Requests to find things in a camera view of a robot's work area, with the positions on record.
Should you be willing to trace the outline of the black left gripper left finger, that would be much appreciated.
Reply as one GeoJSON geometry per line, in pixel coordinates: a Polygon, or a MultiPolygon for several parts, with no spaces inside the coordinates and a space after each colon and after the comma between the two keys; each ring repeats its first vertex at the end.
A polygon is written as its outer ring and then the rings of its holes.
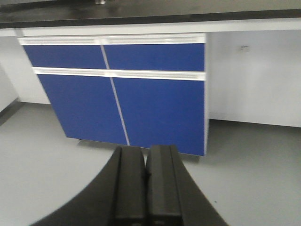
{"type": "Polygon", "coordinates": [[[145,166],[139,147],[118,146],[97,176],[36,226],[143,226],[145,166]]]}

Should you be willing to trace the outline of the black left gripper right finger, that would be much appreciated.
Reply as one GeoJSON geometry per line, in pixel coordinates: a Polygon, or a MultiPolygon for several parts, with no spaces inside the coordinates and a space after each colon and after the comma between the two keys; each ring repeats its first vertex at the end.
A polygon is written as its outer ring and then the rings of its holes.
{"type": "Polygon", "coordinates": [[[225,226],[185,168],[174,145],[154,145],[147,157],[150,226],[225,226]]]}

